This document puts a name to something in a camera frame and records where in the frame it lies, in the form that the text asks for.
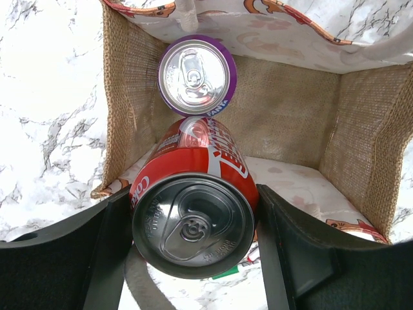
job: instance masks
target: burlap fabric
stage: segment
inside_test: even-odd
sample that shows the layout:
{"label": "burlap fabric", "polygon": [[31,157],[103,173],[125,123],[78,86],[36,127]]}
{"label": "burlap fabric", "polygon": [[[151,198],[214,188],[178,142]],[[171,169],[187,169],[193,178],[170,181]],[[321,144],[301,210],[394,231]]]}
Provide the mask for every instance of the burlap fabric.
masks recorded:
{"label": "burlap fabric", "polygon": [[[179,116],[162,102],[157,66],[165,45],[103,5],[108,143],[99,196]],[[217,116],[245,156],[320,171],[388,236],[403,150],[413,133],[412,68],[340,76],[234,58],[236,94]]]}

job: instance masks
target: can lid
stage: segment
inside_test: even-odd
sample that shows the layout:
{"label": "can lid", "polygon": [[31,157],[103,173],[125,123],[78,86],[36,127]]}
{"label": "can lid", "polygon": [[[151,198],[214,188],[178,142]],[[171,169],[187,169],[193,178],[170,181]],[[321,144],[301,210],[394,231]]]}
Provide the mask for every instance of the can lid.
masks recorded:
{"label": "can lid", "polygon": [[132,232],[154,267],[183,278],[206,278],[236,265],[254,236],[248,202],[233,186],[208,176],[174,176],[136,206]]}
{"label": "can lid", "polygon": [[229,89],[230,69],[214,45],[186,40],[173,46],[159,67],[159,88],[164,99],[187,114],[216,108]]}

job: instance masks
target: marble surface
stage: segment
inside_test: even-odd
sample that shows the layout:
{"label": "marble surface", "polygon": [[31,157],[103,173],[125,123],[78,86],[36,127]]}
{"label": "marble surface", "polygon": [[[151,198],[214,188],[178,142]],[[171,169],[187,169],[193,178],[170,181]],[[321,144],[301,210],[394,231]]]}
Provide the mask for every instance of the marble surface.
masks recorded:
{"label": "marble surface", "polygon": [[[151,7],[158,1],[140,3]],[[341,39],[366,43],[402,31],[413,11],[413,1],[406,0],[285,3]],[[102,175],[106,117],[99,1],[0,1],[0,240],[13,240],[96,203],[90,191]],[[413,237],[412,143],[405,151],[401,189],[393,242]],[[260,287],[257,302],[248,308],[266,307],[259,269],[239,274],[231,284],[227,279],[184,283],[150,272],[179,309],[242,305],[251,302],[255,285]],[[125,288],[119,308],[138,309],[131,298]]]}

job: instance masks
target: soda can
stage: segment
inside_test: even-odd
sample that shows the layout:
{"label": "soda can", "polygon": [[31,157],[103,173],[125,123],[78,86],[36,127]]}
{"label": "soda can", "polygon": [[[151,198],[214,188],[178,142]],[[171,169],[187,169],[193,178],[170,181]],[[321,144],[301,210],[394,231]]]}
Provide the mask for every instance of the soda can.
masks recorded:
{"label": "soda can", "polygon": [[250,249],[258,198],[228,129],[212,118],[181,119],[130,189],[135,245],[172,276],[224,273]]}
{"label": "soda can", "polygon": [[180,115],[213,116],[234,95],[234,58],[211,37],[183,37],[166,49],[159,66],[158,85],[165,103]]}

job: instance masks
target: red can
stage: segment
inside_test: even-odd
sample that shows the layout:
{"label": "red can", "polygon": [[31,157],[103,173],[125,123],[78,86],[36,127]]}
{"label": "red can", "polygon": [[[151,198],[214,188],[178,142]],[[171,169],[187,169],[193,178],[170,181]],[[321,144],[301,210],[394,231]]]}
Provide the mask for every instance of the red can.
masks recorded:
{"label": "red can", "polygon": [[137,175],[130,199],[137,248],[173,276],[221,274],[254,237],[256,185],[229,130],[212,118],[174,123]]}

